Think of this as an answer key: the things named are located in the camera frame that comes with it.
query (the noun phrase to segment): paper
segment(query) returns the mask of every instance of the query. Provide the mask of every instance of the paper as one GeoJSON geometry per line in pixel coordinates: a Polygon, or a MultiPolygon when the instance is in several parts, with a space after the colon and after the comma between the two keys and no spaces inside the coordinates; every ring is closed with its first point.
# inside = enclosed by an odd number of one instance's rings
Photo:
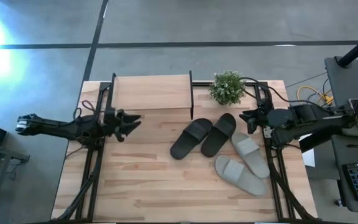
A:
{"type": "MultiPolygon", "coordinates": [[[[302,139],[304,139],[310,135],[311,134],[306,134],[304,136],[301,136],[299,138],[299,141],[301,141],[302,139]]],[[[302,153],[302,157],[303,157],[303,163],[305,164],[305,166],[316,167],[316,163],[314,161],[314,149],[310,149],[309,151],[302,153]]]]}

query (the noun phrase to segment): wooden shelf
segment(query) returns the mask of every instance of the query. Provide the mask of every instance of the wooden shelf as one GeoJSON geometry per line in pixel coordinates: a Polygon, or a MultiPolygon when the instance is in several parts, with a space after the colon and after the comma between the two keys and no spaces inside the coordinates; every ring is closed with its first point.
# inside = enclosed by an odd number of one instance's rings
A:
{"type": "Polygon", "coordinates": [[[191,108],[190,76],[116,77],[112,106],[124,110],[191,108]]]}

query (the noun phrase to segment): desk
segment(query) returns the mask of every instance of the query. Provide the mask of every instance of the desk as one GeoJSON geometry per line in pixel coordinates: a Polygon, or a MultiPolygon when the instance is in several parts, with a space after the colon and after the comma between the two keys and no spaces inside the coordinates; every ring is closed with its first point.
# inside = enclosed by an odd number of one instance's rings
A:
{"type": "MultiPolygon", "coordinates": [[[[283,81],[267,81],[286,97],[283,81]]],[[[80,100],[95,102],[100,82],[85,82],[80,100]]],[[[246,97],[241,104],[220,106],[213,101],[207,88],[194,87],[194,119],[207,118],[213,123],[223,113],[231,113],[237,121],[236,131],[246,133],[246,123],[238,115],[242,110],[256,108],[255,100],[246,97]]],[[[273,93],[276,108],[288,104],[273,93]]],[[[268,194],[263,197],[249,195],[220,179],[214,170],[214,158],[194,148],[184,159],[171,158],[169,149],[182,130],[191,121],[188,108],[164,110],[126,110],[141,114],[142,124],[122,143],[107,138],[104,147],[94,222],[255,222],[275,221],[273,194],[270,180],[265,179],[268,194]]],[[[83,114],[91,114],[83,108],[83,114]]],[[[251,137],[265,156],[261,130],[251,137]]],[[[79,148],[70,142],[67,153],[79,148]]],[[[228,141],[219,151],[241,161],[228,141]]],[[[71,155],[64,163],[52,218],[62,214],[81,185],[86,150],[71,155]]],[[[289,147],[283,151],[290,188],[307,211],[316,216],[302,155],[299,149],[289,147]]],[[[87,211],[88,198],[84,212],[87,211]]],[[[285,199],[281,192],[284,214],[285,199]]]]}
{"type": "MultiPolygon", "coordinates": [[[[358,163],[358,147],[351,148],[347,146],[350,144],[358,145],[358,138],[334,135],[331,139],[334,146],[336,164],[338,167],[342,167],[346,164],[358,163]]],[[[347,184],[343,169],[339,169],[339,175],[341,177],[341,197],[343,197],[342,201],[344,202],[344,205],[350,211],[358,212],[358,201],[355,200],[352,190],[349,184],[347,184]]]]}
{"type": "MultiPolygon", "coordinates": [[[[349,68],[341,68],[337,65],[335,58],[326,58],[324,62],[333,91],[335,105],[346,105],[349,103],[348,100],[350,98],[358,98],[358,60],[353,61],[349,68]]],[[[342,131],[346,136],[358,136],[357,126],[343,129],[342,131]]],[[[335,156],[330,143],[317,147],[314,150],[314,156],[316,167],[308,168],[310,174],[313,174],[312,176],[319,179],[339,180],[335,156]]]]}

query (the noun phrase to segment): gray slipper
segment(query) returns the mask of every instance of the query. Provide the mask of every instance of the gray slipper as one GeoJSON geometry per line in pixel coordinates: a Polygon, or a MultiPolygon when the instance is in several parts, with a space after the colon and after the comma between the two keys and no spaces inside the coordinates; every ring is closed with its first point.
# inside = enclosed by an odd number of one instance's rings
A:
{"type": "Polygon", "coordinates": [[[269,176],[269,167],[259,152],[259,146],[246,134],[234,133],[231,142],[249,169],[259,178],[269,176]]]}
{"type": "Polygon", "coordinates": [[[215,170],[226,182],[252,195],[261,196],[267,192],[263,180],[251,174],[241,163],[227,156],[218,156],[216,158],[215,170]]]}

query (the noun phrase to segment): wooden board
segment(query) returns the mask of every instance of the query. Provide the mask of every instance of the wooden board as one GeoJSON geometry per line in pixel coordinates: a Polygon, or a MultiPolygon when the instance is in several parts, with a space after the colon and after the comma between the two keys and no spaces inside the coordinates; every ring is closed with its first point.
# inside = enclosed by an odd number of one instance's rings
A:
{"type": "Polygon", "coordinates": [[[190,76],[116,77],[112,105],[125,110],[190,108],[190,76]]]}
{"type": "MultiPolygon", "coordinates": [[[[80,99],[96,101],[98,83],[85,82],[80,99]]],[[[282,96],[287,95],[283,81],[268,81],[268,84],[282,96]]],[[[288,106],[288,103],[272,94],[276,108],[288,106]]],[[[237,121],[236,131],[244,133],[247,126],[238,115],[242,110],[256,107],[255,100],[251,97],[243,98],[240,105],[220,106],[209,98],[206,88],[194,88],[194,102],[195,119],[208,118],[216,122],[223,113],[231,113],[237,121]]],[[[213,167],[216,157],[204,157],[200,153],[201,146],[194,148],[180,161],[170,157],[169,149],[172,143],[190,122],[189,110],[127,112],[140,113],[142,124],[125,142],[118,143],[114,138],[107,140],[94,212],[95,222],[276,220],[270,179],[265,179],[268,194],[255,197],[221,180],[213,167]]],[[[261,131],[258,129],[251,137],[260,144],[260,153],[265,157],[261,131]]],[[[71,142],[67,153],[78,146],[78,143],[71,142]]],[[[230,142],[227,142],[218,154],[242,162],[230,142]]],[[[301,152],[289,147],[283,151],[283,156],[291,190],[307,211],[316,216],[301,152]]],[[[59,216],[78,193],[85,157],[84,150],[65,161],[52,218],[59,216]]],[[[282,192],[280,195],[283,210],[287,214],[282,192]]]]}

